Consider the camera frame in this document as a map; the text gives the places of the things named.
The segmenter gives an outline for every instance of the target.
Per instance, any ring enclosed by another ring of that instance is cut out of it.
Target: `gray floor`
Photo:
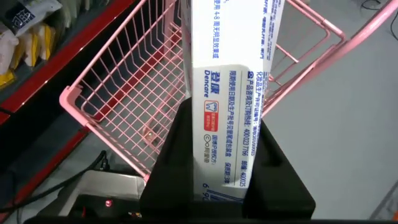
[[[360,11],[360,2],[312,0],[310,6],[350,36],[374,13]],[[398,179],[398,42],[389,33],[391,20],[265,118],[317,202],[314,218],[367,219]],[[88,136],[37,192],[82,170],[104,148]],[[54,197],[26,207],[21,220]],[[13,215],[6,223],[15,222]]]

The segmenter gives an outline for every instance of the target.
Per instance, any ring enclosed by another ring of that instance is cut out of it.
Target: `toothpaste box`
[[[181,0],[198,200],[243,201],[283,6],[284,0]]]

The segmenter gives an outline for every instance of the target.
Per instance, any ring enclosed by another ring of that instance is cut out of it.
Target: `black device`
[[[261,122],[252,179],[243,203],[193,200],[192,100],[179,107],[140,198],[143,217],[310,219],[315,201]]]

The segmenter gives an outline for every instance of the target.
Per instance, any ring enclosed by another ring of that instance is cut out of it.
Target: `pink shopping basket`
[[[60,103],[147,180],[185,98],[181,17],[178,0],[136,3],[66,87]],[[263,116],[317,66],[333,62],[329,58],[345,44],[342,31],[300,0],[286,0],[288,10],[282,17]],[[310,21],[309,26],[301,26],[303,21]],[[335,44],[330,42],[333,35]],[[300,48],[305,41],[313,44]]]

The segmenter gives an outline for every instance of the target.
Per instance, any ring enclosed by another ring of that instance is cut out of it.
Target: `black cable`
[[[367,9],[367,10],[379,10],[379,9],[372,9],[372,8],[366,7],[365,3],[369,2],[369,1],[375,1],[378,4],[381,4],[381,2],[379,0],[365,0],[364,2],[362,2],[361,7],[364,9]]]
[[[367,9],[367,10],[379,10],[379,9],[372,9],[372,8],[366,7],[366,6],[365,6],[365,3],[369,2],[369,1],[375,1],[375,2],[377,2],[378,4],[381,4],[381,2],[380,2],[379,0],[365,0],[364,2],[362,2],[361,7],[364,8],[364,9]],[[393,25],[394,22],[396,21],[397,17],[398,17],[398,11],[397,11],[396,15],[394,16],[394,18],[393,18],[393,20],[392,20],[392,22],[391,22],[391,24],[390,24],[391,35],[395,38],[395,40],[398,40],[398,36],[396,35],[396,33],[394,32],[394,30],[392,29],[392,25]]]
[[[394,22],[396,21],[398,16],[398,12],[396,13],[396,16],[394,17],[394,19],[392,20],[391,24],[390,24],[390,31],[391,31],[391,35],[398,40],[398,37],[396,36],[396,34],[394,33],[394,31],[392,30],[392,25],[394,24]]]
[[[38,195],[32,196],[31,198],[28,198],[28,199],[26,199],[26,200],[24,200],[24,201],[22,201],[22,202],[20,202],[20,203],[18,203],[16,205],[13,205],[13,206],[7,207],[7,208],[0,208],[0,213],[13,212],[14,210],[16,210],[18,208],[21,208],[23,206],[26,206],[26,205],[32,203],[32,202],[35,202],[38,199],[41,199],[41,198],[51,194],[52,192],[54,192],[54,191],[56,191],[56,190],[58,190],[58,189],[60,189],[60,188],[62,188],[64,186],[66,186],[68,184],[73,183],[75,180],[77,180],[77,178],[79,178],[81,175],[83,175],[86,171],[94,169],[95,166],[97,166],[105,157],[106,157],[106,151],[101,151],[101,153],[95,159],[95,161],[90,166],[88,166],[85,170],[77,173],[73,177],[65,180],[64,182],[62,182],[60,184],[57,184],[57,185],[47,189],[46,191],[44,191],[44,192],[42,192],[42,193],[40,193]]]

